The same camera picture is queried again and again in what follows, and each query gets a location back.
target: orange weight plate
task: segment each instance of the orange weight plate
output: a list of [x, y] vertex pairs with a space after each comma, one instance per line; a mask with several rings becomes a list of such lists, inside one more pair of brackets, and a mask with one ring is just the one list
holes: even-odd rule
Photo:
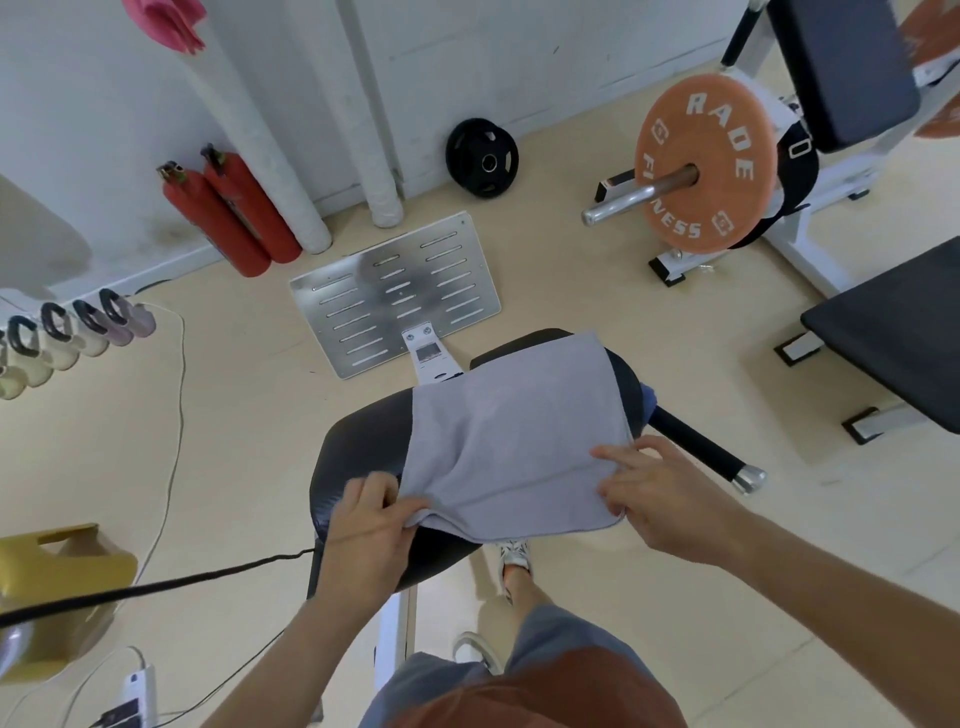
[[920, 127], [917, 136], [926, 139], [946, 139], [960, 136], [960, 96], [937, 112], [937, 115]]
[[767, 212], [777, 184], [777, 138], [763, 105], [723, 74], [692, 76], [668, 88], [643, 122], [636, 181], [687, 164], [697, 183], [643, 206], [664, 241], [688, 253], [739, 242]]
[[960, 46], [960, 0], [924, 0], [900, 26], [915, 66]]

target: barbell sleeve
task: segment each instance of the barbell sleeve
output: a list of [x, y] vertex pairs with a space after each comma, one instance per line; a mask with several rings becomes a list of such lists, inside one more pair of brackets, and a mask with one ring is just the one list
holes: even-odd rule
[[636, 207], [650, 200], [656, 200], [660, 195], [666, 195], [678, 189], [692, 187], [700, 178], [700, 171], [693, 164], [681, 167], [676, 172], [671, 172], [665, 177], [653, 180], [649, 184], [638, 187], [633, 192], [628, 192], [623, 197], [615, 200], [601, 203], [600, 205], [585, 209], [581, 218], [584, 225], [591, 227], [597, 223], [602, 223], [608, 217], [613, 217], [621, 212], [626, 212], [632, 207]]

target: rubber foot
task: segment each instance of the rubber foot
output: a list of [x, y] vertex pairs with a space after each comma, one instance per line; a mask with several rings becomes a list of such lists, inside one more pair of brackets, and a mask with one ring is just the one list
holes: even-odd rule
[[660, 262], [658, 257], [655, 257], [649, 263], [650, 267], [653, 268], [654, 273], [657, 274], [657, 278], [660, 279], [660, 282], [663, 283], [667, 288], [673, 288], [677, 283], [683, 283], [686, 280], [686, 276], [683, 274], [679, 278], [670, 279], [670, 272], [666, 269], [663, 263]]
[[847, 434], [853, 437], [853, 440], [858, 445], [866, 445], [867, 443], [872, 443], [876, 438], [880, 436], [880, 435], [871, 435], [870, 437], [864, 437], [859, 432], [857, 432], [856, 427], [854, 427], [854, 425], [856, 425], [861, 420], [866, 420], [872, 414], [879, 411], [880, 410], [878, 410], [876, 407], [869, 407], [863, 410], [863, 412], [861, 412], [860, 414], [853, 415], [853, 417], [851, 417], [849, 420], [846, 420], [845, 422], [843, 422], [843, 428], [847, 430]]
[[805, 354], [804, 354], [803, 356], [801, 356], [799, 359], [791, 359], [790, 356], [789, 356], [789, 355], [787, 354], [787, 352], [786, 352], [786, 348], [787, 348], [788, 346], [790, 346], [791, 344], [793, 344], [793, 342], [797, 341], [797, 339], [801, 339], [801, 338], [803, 338], [804, 336], [806, 336], [806, 334], [805, 334], [805, 333], [802, 333], [802, 334], [800, 334], [799, 336], [794, 336], [794, 337], [793, 337], [792, 339], [790, 339], [789, 341], [783, 342], [783, 343], [780, 344], [778, 347], [774, 347], [774, 351], [777, 353], [777, 356], [779, 356], [780, 359], [783, 360], [783, 363], [786, 364], [788, 367], [795, 367], [795, 366], [797, 366], [798, 364], [800, 364], [800, 362], [806, 361], [806, 360], [809, 359], [811, 356], [820, 353], [821, 349], [823, 348], [823, 347], [820, 347], [819, 349], [814, 349], [812, 352], [805, 353]]

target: gray shorts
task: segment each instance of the gray shorts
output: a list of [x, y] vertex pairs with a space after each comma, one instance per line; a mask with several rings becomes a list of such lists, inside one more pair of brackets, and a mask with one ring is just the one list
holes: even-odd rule
[[[565, 652], [583, 647], [604, 647], [623, 655], [641, 672], [650, 675], [650, 670], [628, 645], [607, 630], [553, 604], [537, 607], [520, 625], [504, 674], [551, 662]], [[482, 663], [458, 665], [436, 655], [417, 652], [376, 695], [360, 721], [360, 728], [380, 728], [408, 708], [428, 703], [461, 686], [483, 682], [490, 676]]]

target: wall baseboard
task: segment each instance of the wall baseboard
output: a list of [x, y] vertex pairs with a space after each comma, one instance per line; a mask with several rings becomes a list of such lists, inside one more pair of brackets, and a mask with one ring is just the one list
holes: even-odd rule
[[[353, 187], [348, 187], [345, 190], [316, 200], [314, 205], [322, 216], [326, 216], [334, 212], [339, 212], [342, 209], [358, 205], [364, 202], [364, 199], [363, 189], [359, 184], [356, 184]], [[165, 280], [177, 279], [180, 276], [193, 273], [211, 263], [216, 263], [223, 259], [224, 257], [220, 254], [220, 251], [204, 242], [201, 248], [190, 251], [189, 253], [184, 253], [183, 255], [178, 255], [175, 258], [166, 260], [127, 278], [104, 283], [103, 286], [93, 291], [80, 296], [70, 297], [69, 302], [59, 301], [59, 303], [70, 303], [77, 299], [83, 299], [94, 305], [100, 305], [100, 288], [112, 288], [123, 296], [132, 296], [137, 291], [143, 290], [148, 286]], [[5, 289], [0, 291], [0, 320], [7, 319], [16, 313], [26, 312], [27, 315], [38, 315], [39, 308], [42, 304], [43, 302], [38, 302], [28, 296], [24, 296], [20, 294], [19, 291]]]
[[[715, 40], [712, 43], [684, 53], [674, 59], [664, 61], [652, 68], [640, 71], [633, 76], [596, 88], [586, 96], [564, 100], [550, 109], [526, 116], [509, 124], [505, 124], [504, 126], [507, 131], [515, 137], [521, 137], [530, 132], [544, 129], [545, 127], [564, 121], [571, 116], [575, 116], [578, 113], [594, 109], [621, 96], [634, 93], [649, 85], [675, 76], [678, 73], [688, 71], [702, 63], [716, 59], [723, 53], [727, 42], [727, 38]], [[399, 188], [402, 196], [405, 199], [409, 199], [428, 192], [435, 187], [439, 187], [441, 184], [446, 184], [447, 182], [450, 182], [450, 176], [447, 174], [445, 167], [438, 167], [412, 180], [400, 180]], [[340, 192], [335, 192], [332, 195], [323, 197], [315, 201], [314, 205], [316, 205], [321, 215], [326, 216], [347, 209], [348, 207], [359, 205], [363, 203], [364, 200], [363, 189], [359, 184], [356, 184]], [[124, 296], [131, 296], [154, 283], [185, 276], [188, 273], [192, 273], [222, 259], [223, 257], [220, 255], [220, 252], [212, 245], [203, 245], [195, 251], [179, 255], [133, 276], [108, 283], [106, 286]], [[99, 304], [99, 291], [100, 289], [98, 288], [86, 295], [74, 298], [82, 298], [90, 303]], [[21, 313], [22, 310], [30, 313], [38, 312], [40, 303], [19, 295], [17, 291], [5, 290], [0, 291], [0, 294], [2, 294], [0, 295], [0, 319], [6, 319], [14, 313]]]
[[[504, 124], [504, 128], [514, 137], [520, 138], [530, 132], [537, 132], [540, 129], [558, 124], [578, 113], [595, 109], [596, 107], [607, 104], [610, 101], [626, 96], [629, 93], [640, 91], [649, 85], [657, 84], [660, 81], [676, 76], [679, 73], [695, 68], [702, 63], [719, 58], [727, 47], [729, 39], [726, 37], [714, 40], [712, 43], [688, 51], [676, 58], [659, 63], [652, 68], [635, 73], [625, 79], [620, 79], [612, 84], [595, 88], [586, 96], [576, 99], [566, 99], [550, 109], [530, 116], [523, 117], [517, 121]], [[414, 177], [412, 180], [401, 180], [400, 192], [405, 199], [417, 197], [424, 192], [429, 192], [434, 187], [450, 182], [450, 176], [446, 168], [431, 170], [425, 175]]]

